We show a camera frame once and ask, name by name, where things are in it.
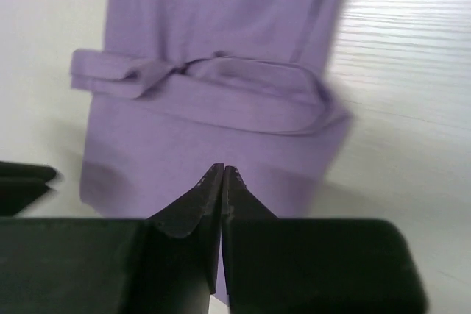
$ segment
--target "purple shirt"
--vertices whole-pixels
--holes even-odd
[[[225,163],[277,215],[306,215],[350,122],[322,79],[340,2],[109,0],[104,51],[71,64],[93,92],[82,200],[146,218]]]

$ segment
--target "black plastic part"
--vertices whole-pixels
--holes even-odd
[[[50,191],[40,179],[0,178],[0,217],[11,217]]]
[[[0,207],[45,188],[0,178]],[[206,314],[220,232],[232,314],[426,311],[393,225],[277,218],[236,168],[218,164],[147,220],[0,218],[0,313]]]
[[[38,179],[43,183],[52,181],[57,171],[48,165],[27,165],[0,161],[0,178]]]
[[[0,218],[0,313],[207,313],[223,173],[148,220]]]
[[[276,219],[254,198],[226,168],[222,249],[232,314],[425,313],[418,273],[393,225]]]

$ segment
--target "white laminate floor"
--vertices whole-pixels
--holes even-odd
[[[89,99],[70,93],[66,71],[74,48],[99,46],[105,0],[0,2],[0,70],[17,94],[0,91],[16,112],[0,152],[51,163],[66,176],[62,194],[76,195]],[[312,215],[393,221],[431,313],[471,313],[471,0],[347,0],[329,76],[356,123]],[[63,196],[30,211],[93,214]],[[212,314],[226,311],[213,301]]]
[[[313,215],[392,220],[431,313],[471,313],[471,0],[347,0],[330,79],[356,125]]]

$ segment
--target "clothing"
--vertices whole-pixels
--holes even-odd
[[[149,217],[224,163],[278,216],[305,215],[350,122],[322,80],[340,1],[109,0],[104,51],[71,65],[93,92],[82,200]]]

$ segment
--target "wood grain texture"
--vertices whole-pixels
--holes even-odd
[[[356,114],[314,216],[401,228],[430,313],[471,308],[471,0],[347,0],[330,80]]]

